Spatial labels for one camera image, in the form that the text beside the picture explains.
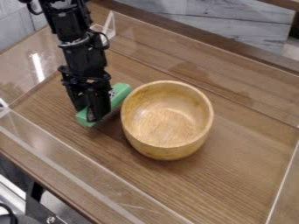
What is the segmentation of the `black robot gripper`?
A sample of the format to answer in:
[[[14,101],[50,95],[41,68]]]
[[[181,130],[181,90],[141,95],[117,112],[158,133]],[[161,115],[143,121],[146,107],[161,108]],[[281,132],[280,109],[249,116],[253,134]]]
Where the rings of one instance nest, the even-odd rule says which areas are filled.
[[[78,111],[89,107],[87,119],[98,122],[111,112],[111,76],[106,50],[109,41],[102,38],[78,38],[62,41],[66,65],[59,67],[62,84]]]

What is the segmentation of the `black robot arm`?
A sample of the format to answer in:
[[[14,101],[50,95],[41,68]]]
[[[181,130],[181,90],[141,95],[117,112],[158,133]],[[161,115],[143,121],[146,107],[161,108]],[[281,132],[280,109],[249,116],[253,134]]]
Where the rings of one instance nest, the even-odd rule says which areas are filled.
[[[42,10],[34,9],[34,0],[18,0],[26,4],[35,15],[43,14],[51,32],[61,41],[67,64],[59,66],[62,85],[67,89],[70,100],[78,111],[87,110],[87,121],[98,122],[111,112],[110,91],[111,75],[106,50],[110,42],[103,43],[107,34],[91,29],[93,18],[87,0],[71,0],[66,6],[57,6],[66,0],[38,0]]]

